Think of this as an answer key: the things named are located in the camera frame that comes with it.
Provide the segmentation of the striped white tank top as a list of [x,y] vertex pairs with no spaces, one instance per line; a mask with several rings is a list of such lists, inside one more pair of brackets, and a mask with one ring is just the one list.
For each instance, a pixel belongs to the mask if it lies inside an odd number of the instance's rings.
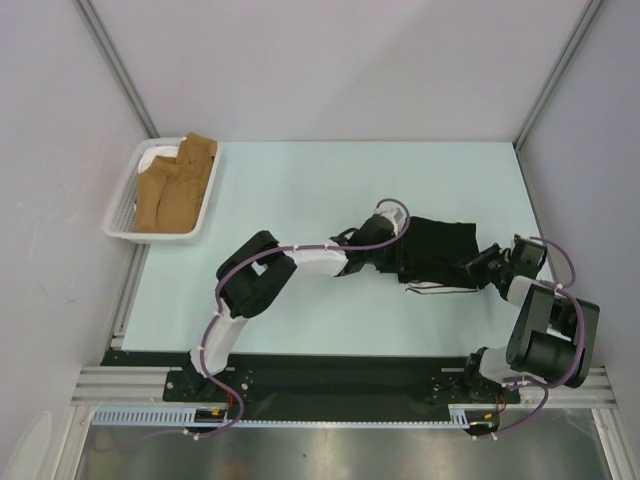
[[454,294],[454,293],[475,293],[477,288],[460,286],[447,286],[434,282],[407,283],[405,290],[418,295]]

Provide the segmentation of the black tank top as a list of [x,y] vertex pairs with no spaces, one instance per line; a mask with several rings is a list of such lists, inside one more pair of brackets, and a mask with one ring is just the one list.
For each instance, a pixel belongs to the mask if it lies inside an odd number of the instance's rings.
[[474,223],[447,223],[413,216],[401,246],[402,269],[394,274],[407,283],[434,282],[477,288],[462,261],[479,253]]

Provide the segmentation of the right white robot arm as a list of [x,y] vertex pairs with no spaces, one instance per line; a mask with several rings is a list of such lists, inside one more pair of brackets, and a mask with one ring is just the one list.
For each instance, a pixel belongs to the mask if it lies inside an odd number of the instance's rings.
[[[538,277],[550,249],[567,261],[569,281]],[[519,310],[506,345],[470,354],[461,376],[463,393],[484,401],[499,389],[540,386],[577,389],[589,375],[600,307],[569,292],[575,266],[557,243],[516,235],[512,246],[494,244],[464,263],[479,288],[492,285]]]

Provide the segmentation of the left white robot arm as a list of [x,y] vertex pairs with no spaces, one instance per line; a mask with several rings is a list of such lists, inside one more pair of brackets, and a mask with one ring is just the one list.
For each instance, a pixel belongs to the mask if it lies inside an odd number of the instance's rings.
[[269,308],[295,274],[342,277],[358,273],[398,242],[409,224],[404,204],[383,199],[361,227],[321,244],[282,245],[267,230],[256,233],[217,271],[216,311],[190,352],[193,368],[186,377],[187,389],[202,400],[219,392],[219,373],[227,366],[246,323]]

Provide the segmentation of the brown tank top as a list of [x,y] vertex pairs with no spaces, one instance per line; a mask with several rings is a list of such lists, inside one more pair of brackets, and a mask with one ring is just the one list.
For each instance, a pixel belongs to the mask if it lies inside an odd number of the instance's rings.
[[133,231],[187,234],[197,223],[215,165],[218,143],[189,133],[177,152],[154,150],[143,157],[137,174]]

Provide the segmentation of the white plastic basket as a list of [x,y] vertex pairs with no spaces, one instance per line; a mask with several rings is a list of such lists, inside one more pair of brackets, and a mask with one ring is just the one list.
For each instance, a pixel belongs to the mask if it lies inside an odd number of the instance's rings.
[[188,233],[135,233],[133,231],[137,207],[137,175],[140,161],[149,151],[156,153],[158,149],[162,153],[178,153],[180,137],[153,138],[142,141],[135,148],[131,159],[121,176],[119,183],[111,197],[109,206],[102,223],[104,233],[108,237],[118,238],[135,244],[164,244],[164,245],[193,245],[199,242],[202,236],[203,224],[210,203],[214,183],[221,158],[221,150],[214,156],[212,171],[204,192],[202,206],[200,208],[194,228]]

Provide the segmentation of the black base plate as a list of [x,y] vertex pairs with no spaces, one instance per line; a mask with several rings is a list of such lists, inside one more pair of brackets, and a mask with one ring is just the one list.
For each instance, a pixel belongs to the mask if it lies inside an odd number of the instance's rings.
[[498,421],[528,392],[549,395],[549,380],[479,373],[479,357],[351,357],[234,354],[214,380],[186,353],[108,350],[104,367],[158,367],[161,400],[196,408],[194,424],[246,422],[411,424],[448,421],[456,405],[477,406]]

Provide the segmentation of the right aluminium corner post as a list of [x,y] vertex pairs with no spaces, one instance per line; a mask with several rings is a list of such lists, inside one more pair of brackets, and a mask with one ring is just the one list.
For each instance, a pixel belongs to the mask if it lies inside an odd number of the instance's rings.
[[529,109],[514,141],[514,151],[519,154],[525,146],[531,132],[539,122],[561,81],[566,75],[573,59],[578,54],[583,42],[589,35],[599,14],[606,6],[605,0],[589,0],[582,9],[578,20],[572,27],[570,35],[564,42],[543,86]]

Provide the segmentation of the aluminium corner post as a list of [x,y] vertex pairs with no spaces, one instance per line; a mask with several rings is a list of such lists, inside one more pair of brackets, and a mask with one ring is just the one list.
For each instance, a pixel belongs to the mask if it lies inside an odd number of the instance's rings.
[[140,127],[148,138],[158,138],[159,131],[94,3],[73,0],[72,4]]
[[519,154],[525,146],[531,132],[539,122],[561,81],[566,75],[573,59],[578,54],[583,42],[589,35],[599,14],[606,6],[605,0],[589,0],[582,9],[578,20],[572,27],[570,35],[564,42],[543,86],[529,109],[514,141],[514,151]]

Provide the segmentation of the aluminium frame rail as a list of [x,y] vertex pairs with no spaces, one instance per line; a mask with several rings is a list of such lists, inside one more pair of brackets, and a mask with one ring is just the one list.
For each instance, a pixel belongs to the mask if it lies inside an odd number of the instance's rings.
[[[169,367],[85,367],[71,396],[73,406],[160,406]],[[548,408],[614,409],[617,401],[606,370],[593,368],[578,389],[558,387]]]

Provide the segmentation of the left aluminium corner post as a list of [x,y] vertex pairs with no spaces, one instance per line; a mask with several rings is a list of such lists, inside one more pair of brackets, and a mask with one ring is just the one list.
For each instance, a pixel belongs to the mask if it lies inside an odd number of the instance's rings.
[[148,138],[158,138],[159,131],[94,3],[73,0],[72,4],[140,127]]

